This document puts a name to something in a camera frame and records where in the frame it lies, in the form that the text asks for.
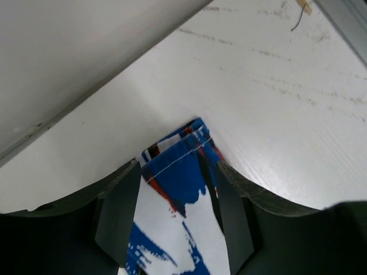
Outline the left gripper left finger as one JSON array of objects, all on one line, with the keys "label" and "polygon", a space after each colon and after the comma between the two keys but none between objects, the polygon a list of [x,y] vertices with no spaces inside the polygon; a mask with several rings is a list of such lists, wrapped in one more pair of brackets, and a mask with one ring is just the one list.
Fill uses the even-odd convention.
[{"label": "left gripper left finger", "polygon": [[117,274],[127,261],[140,186],[130,161],[33,211],[1,215],[2,274]]}]

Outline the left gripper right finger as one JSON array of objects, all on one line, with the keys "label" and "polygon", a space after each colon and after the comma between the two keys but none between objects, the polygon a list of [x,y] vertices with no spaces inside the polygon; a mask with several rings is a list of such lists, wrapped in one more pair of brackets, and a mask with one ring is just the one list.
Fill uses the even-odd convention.
[{"label": "left gripper right finger", "polygon": [[306,207],[216,170],[231,274],[365,274],[366,202]]}]

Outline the blue white patterned trousers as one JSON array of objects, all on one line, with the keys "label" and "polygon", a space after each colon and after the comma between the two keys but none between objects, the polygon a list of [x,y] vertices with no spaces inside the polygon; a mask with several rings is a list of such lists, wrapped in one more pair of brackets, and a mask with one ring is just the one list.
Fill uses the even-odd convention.
[{"label": "blue white patterned trousers", "polygon": [[195,118],[142,151],[124,274],[229,274],[215,170],[223,159]]}]

